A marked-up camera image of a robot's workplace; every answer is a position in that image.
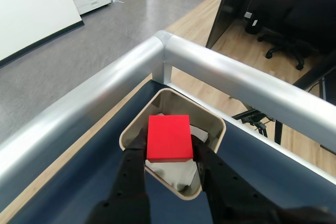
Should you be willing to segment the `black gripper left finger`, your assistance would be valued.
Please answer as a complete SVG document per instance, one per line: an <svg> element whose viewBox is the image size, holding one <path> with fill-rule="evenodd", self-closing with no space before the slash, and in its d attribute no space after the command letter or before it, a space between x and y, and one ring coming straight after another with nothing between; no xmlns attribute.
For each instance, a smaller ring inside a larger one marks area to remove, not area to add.
<svg viewBox="0 0 336 224"><path fill-rule="evenodd" d="M109 196L94 206L86 223L151 223L145 188L146 142L147 129L141 129L123 151Z"/></svg>

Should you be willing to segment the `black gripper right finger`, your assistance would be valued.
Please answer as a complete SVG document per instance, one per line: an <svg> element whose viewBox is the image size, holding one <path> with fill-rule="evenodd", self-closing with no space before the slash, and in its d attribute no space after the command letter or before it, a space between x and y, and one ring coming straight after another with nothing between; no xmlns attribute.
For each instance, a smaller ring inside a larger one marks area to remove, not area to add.
<svg viewBox="0 0 336 224"><path fill-rule="evenodd" d="M191 136L202 190L213 223L335 223L325 208L282 208L243 179L195 135Z"/></svg>

